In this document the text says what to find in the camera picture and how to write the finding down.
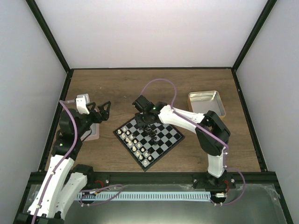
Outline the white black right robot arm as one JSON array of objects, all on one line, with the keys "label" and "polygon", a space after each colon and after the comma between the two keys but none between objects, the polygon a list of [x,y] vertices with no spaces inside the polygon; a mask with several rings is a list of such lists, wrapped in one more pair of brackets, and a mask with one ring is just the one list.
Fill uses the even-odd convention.
[{"label": "white black right robot arm", "polygon": [[188,112],[161,102],[143,106],[134,103],[134,107],[138,110],[135,119],[139,127],[154,123],[169,124],[196,134],[201,149],[208,157],[208,184],[213,188],[224,184],[230,131],[215,112]]}]

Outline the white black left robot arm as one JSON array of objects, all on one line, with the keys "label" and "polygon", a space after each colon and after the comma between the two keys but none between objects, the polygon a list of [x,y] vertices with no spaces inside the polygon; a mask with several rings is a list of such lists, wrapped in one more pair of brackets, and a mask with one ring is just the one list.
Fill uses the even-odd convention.
[{"label": "white black left robot arm", "polygon": [[109,119],[111,102],[97,106],[86,102],[84,96],[77,97],[76,109],[66,107],[65,101],[60,114],[57,138],[52,149],[48,171],[40,190],[27,212],[19,213],[16,224],[62,224],[65,216],[83,188],[95,184],[93,168],[88,165],[74,165],[83,145],[81,138],[92,124]]}]

